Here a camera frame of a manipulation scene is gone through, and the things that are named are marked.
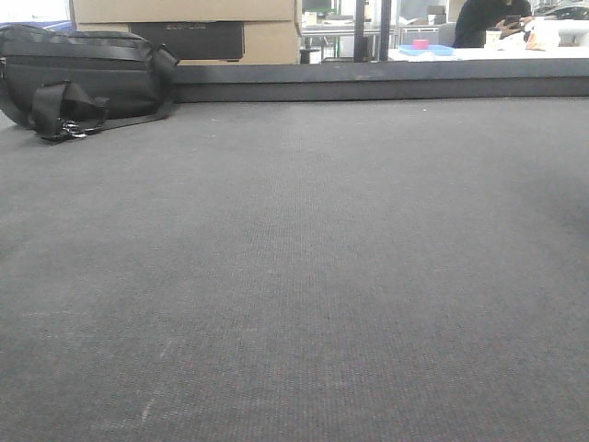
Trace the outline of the black shoulder bag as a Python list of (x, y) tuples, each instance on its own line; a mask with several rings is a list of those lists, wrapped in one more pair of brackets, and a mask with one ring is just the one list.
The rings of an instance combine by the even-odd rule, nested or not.
[(1, 111), (48, 141), (165, 119), (178, 58), (128, 32), (1, 28)]

